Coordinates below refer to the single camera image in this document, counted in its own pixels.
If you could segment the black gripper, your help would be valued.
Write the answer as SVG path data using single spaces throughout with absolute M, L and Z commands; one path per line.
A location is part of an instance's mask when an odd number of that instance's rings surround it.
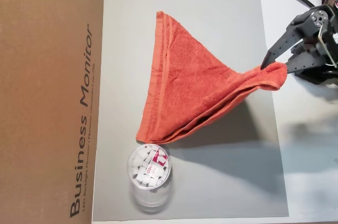
M 268 50 L 261 68 L 274 63 L 288 50 L 292 56 L 285 63 L 287 73 L 317 68 L 328 64 L 327 55 L 320 42 L 322 27 L 327 27 L 328 14 L 324 10 L 310 10 L 297 16 L 286 32 Z

